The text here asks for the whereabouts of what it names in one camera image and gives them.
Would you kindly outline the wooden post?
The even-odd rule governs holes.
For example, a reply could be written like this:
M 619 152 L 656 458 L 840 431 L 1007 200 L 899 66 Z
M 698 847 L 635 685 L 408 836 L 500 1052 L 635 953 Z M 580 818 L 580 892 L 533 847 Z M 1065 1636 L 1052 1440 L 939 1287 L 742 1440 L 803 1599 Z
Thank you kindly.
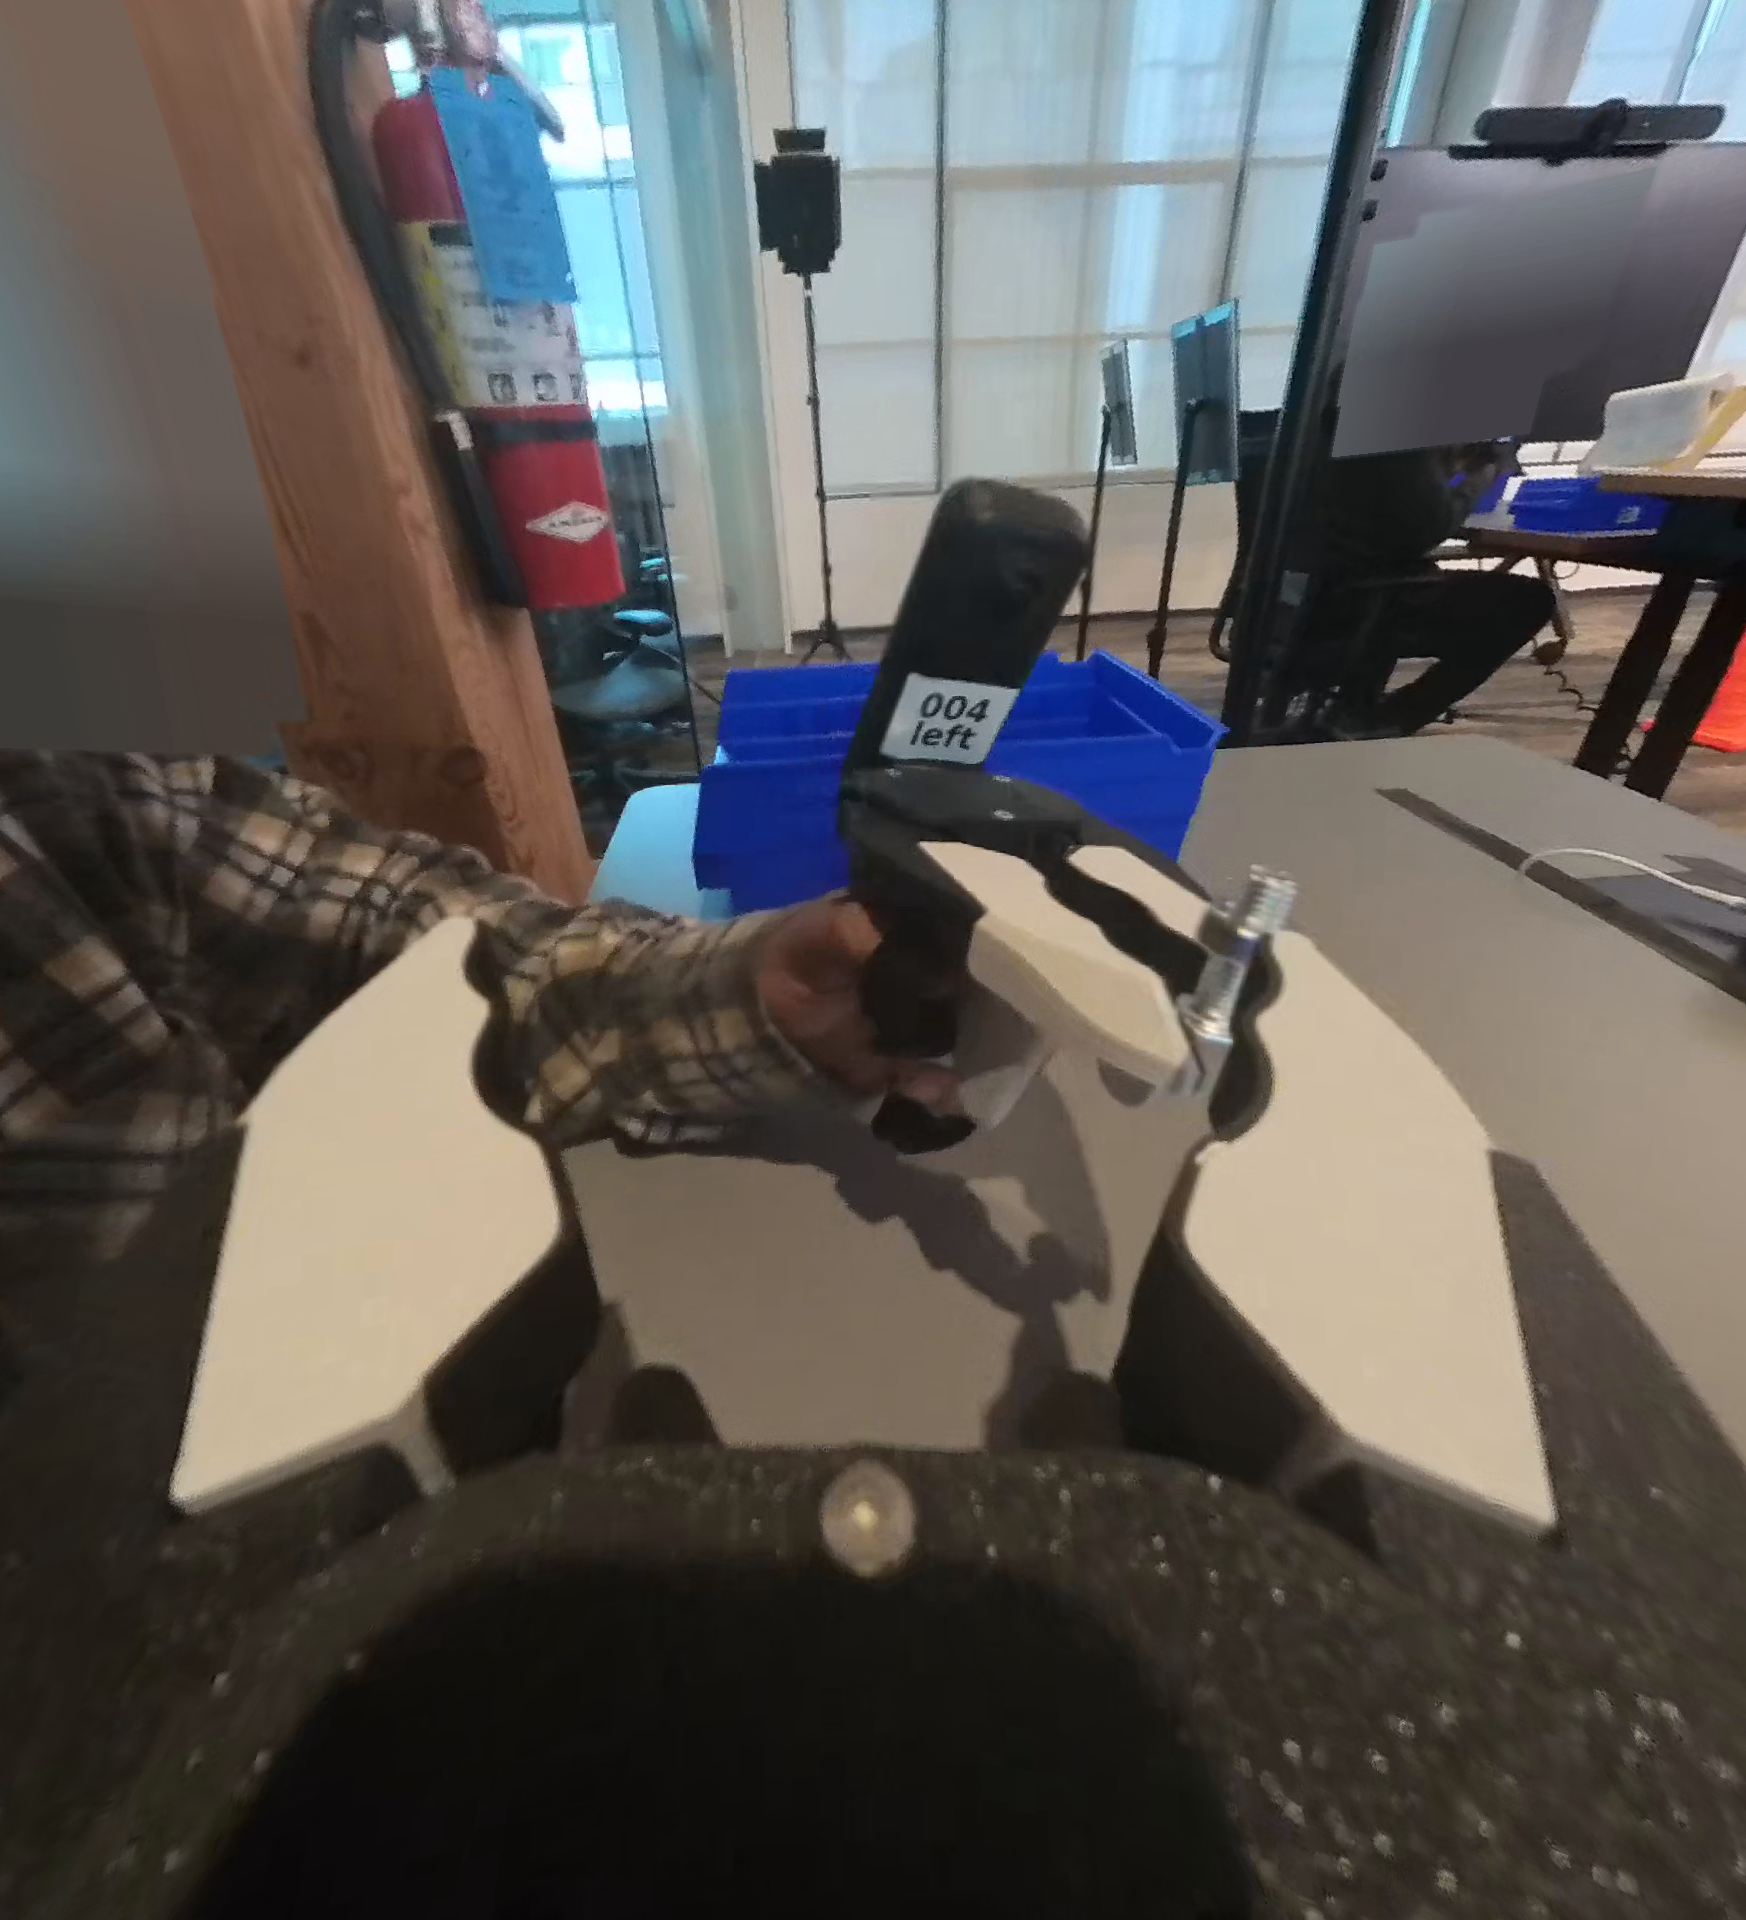
M 541 638 L 471 573 L 427 401 L 311 144 L 309 6 L 128 0 L 213 284 L 309 718 L 284 763 L 374 831 L 590 897 Z

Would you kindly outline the white and yellow bundle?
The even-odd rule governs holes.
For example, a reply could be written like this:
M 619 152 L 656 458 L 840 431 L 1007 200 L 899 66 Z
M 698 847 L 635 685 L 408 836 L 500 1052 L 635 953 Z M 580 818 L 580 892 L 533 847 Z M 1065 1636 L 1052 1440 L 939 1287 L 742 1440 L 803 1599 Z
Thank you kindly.
M 1603 431 L 1571 473 L 1695 473 L 1746 421 L 1736 372 L 1688 372 L 1603 400 Z

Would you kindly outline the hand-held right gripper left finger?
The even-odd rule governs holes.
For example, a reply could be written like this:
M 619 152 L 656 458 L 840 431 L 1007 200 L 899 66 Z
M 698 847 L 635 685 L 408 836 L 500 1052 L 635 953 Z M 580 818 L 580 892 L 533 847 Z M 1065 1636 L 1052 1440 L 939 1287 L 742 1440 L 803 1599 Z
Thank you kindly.
M 543 1153 L 480 1094 L 491 999 L 480 923 L 427 929 L 241 1112 L 241 1184 L 170 1509 L 212 1515 L 385 1448 L 421 1495 L 457 1462 L 427 1378 L 560 1245 Z

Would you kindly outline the person's left forearm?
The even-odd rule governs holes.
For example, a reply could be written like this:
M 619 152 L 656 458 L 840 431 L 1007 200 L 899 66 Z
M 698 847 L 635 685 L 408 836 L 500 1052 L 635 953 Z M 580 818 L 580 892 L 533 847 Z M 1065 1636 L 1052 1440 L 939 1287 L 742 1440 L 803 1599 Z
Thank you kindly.
M 128 756 L 119 792 L 162 861 L 178 986 L 241 1101 L 435 929 L 471 933 L 500 1043 L 488 1094 L 543 1141 L 698 1141 L 823 1094 L 772 1018 L 772 933 L 789 915 L 698 929 L 560 904 L 471 847 L 374 831 L 334 792 L 225 756 Z

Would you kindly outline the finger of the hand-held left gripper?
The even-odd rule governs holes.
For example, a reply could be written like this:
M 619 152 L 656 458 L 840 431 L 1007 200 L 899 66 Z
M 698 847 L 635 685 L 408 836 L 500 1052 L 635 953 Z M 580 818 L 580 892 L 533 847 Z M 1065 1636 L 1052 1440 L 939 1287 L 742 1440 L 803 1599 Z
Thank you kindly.
M 930 836 L 929 861 L 981 904 L 950 1052 L 966 1105 L 1013 1105 L 1052 1052 L 1126 1075 L 1135 1105 L 1209 1094 L 1178 999 L 1084 929 L 1019 855 Z
M 1052 870 L 1052 897 L 1096 929 L 1126 964 L 1139 964 L 1172 999 L 1209 973 L 1209 897 L 1189 872 L 1166 872 L 1135 847 L 1077 847 Z

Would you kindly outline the blue plastic bin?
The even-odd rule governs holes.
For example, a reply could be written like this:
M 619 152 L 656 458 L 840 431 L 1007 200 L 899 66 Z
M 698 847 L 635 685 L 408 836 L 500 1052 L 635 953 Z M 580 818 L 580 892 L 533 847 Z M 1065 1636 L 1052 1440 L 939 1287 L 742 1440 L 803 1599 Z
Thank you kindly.
M 747 666 L 726 681 L 713 763 L 691 798 L 691 884 L 729 915 L 840 892 L 839 786 L 868 692 L 876 666 Z M 1013 705 L 930 681 L 900 718 L 930 729 L 909 756 L 1052 786 L 1159 855 L 1189 847 L 1221 750 L 1209 712 L 1106 654 L 1084 666 L 1036 659 Z

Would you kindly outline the black webcam bar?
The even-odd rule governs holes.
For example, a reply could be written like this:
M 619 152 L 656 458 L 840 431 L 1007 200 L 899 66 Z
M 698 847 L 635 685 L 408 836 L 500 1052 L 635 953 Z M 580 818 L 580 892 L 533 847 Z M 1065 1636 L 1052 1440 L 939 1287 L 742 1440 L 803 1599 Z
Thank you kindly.
M 1479 114 L 1479 133 L 1455 160 L 1653 160 L 1669 144 L 1708 144 L 1716 129 L 1724 107 L 1491 107 Z

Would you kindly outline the person's left hand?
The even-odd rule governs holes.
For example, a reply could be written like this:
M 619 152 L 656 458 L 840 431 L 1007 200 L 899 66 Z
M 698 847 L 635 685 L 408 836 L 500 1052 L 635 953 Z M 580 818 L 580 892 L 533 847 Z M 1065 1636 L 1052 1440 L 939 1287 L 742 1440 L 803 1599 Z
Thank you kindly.
M 856 999 L 868 964 L 884 957 L 884 929 L 851 897 L 817 897 L 772 915 L 752 942 L 762 1018 L 839 1086 L 840 1101 L 909 1101 L 929 1112 L 966 1112 L 966 1094 L 930 1058 L 884 1052 L 876 1018 Z

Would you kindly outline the blue paper tag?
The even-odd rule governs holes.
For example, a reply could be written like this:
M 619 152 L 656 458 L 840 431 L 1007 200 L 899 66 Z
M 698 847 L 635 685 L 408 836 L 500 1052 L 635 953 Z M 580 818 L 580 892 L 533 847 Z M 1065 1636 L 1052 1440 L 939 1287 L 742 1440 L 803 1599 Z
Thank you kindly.
M 500 309 L 574 309 L 568 226 L 543 162 L 541 107 L 513 78 L 435 66 L 480 274 Z

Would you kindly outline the wooden office desk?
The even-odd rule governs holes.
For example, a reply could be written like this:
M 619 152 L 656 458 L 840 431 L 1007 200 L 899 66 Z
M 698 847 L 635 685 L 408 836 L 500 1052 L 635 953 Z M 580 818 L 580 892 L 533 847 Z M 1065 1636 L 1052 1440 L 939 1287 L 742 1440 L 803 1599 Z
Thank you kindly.
M 1597 488 L 1666 504 L 1666 523 L 1653 530 L 1471 523 L 1465 548 L 1488 558 L 1581 558 L 1581 565 L 1617 565 L 1653 582 L 1581 726 L 1571 771 L 1627 776 L 1627 792 L 1666 798 L 1746 642 L 1746 473 L 1603 473 Z M 1669 638 L 1688 620 L 1688 598 L 1698 582 L 1708 582 L 1698 638 L 1688 642 L 1666 705 L 1650 712 Z

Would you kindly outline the black rolling display stand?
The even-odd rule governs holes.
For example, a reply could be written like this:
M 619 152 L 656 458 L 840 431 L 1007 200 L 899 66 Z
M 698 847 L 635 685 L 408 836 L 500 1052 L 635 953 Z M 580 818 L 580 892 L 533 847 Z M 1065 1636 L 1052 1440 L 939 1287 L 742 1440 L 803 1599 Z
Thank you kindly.
M 1297 629 L 1297 514 L 1327 458 L 1593 450 L 1603 400 L 1698 372 L 1746 257 L 1746 129 L 1729 107 L 1708 144 L 1653 160 L 1455 160 L 1479 129 L 1387 144 L 1409 19 L 1356 6 L 1349 37 L 1289 380 L 1245 514 L 1221 681 L 1229 750 L 1297 737 L 1297 712 L 1283 726 L 1259 718 L 1259 672 Z

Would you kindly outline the black panel stand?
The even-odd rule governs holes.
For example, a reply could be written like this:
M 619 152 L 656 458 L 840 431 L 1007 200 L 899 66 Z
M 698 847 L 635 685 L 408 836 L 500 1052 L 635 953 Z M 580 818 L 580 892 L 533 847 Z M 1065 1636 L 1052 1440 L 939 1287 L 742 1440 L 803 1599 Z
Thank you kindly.
M 1077 591 L 1077 659 L 1093 659 L 1093 614 L 1096 614 L 1096 530 L 1106 530 L 1106 475 L 1135 463 L 1135 372 L 1126 372 L 1126 340 L 1096 353 L 1096 488 L 1093 488 L 1093 558 Z
M 1166 565 L 1159 565 L 1159 620 L 1152 620 L 1152 681 L 1166 672 L 1172 642 L 1172 565 L 1178 523 L 1195 488 L 1238 488 L 1238 298 L 1172 328 L 1172 514 L 1166 514 Z

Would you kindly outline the red fire extinguisher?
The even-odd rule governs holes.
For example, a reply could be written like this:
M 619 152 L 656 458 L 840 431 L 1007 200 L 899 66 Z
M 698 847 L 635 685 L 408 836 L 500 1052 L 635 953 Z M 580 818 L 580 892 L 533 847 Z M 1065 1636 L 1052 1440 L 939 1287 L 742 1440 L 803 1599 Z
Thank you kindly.
M 480 274 L 427 78 L 513 78 L 488 6 L 309 6 L 311 144 L 359 274 L 427 411 L 480 591 L 596 614 L 626 591 L 574 309 L 500 309 Z

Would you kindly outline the black light stand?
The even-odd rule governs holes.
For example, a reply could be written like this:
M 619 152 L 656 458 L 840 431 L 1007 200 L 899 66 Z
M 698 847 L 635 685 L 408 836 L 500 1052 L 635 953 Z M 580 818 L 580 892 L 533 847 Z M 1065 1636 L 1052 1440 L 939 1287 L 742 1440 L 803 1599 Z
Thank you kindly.
M 752 160 L 752 229 L 762 229 L 762 257 L 774 257 L 774 271 L 801 284 L 801 328 L 803 328 L 823 629 L 801 666 L 817 659 L 851 666 L 851 642 L 839 629 L 823 353 L 817 353 L 817 274 L 828 274 L 840 250 L 840 162 L 828 160 L 823 129 L 774 129 L 772 160 Z

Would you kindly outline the silver hex bolt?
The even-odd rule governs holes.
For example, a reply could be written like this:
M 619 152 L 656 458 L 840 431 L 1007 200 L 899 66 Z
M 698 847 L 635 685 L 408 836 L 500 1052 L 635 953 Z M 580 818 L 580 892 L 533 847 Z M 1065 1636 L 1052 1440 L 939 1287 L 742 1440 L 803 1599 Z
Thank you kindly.
M 1272 964 L 1272 942 L 1289 929 L 1297 884 L 1255 870 L 1229 904 L 1259 904 L 1259 915 L 1272 915 L 1272 933 L 1259 933 L 1259 953 L 1255 953 L 1245 973 L 1199 973 L 1199 964 L 1195 964 L 1195 986 L 1178 991 L 1178 1030 L 1189 1030 L 1189 1043 L 1229 1043 L 1245 976 Z

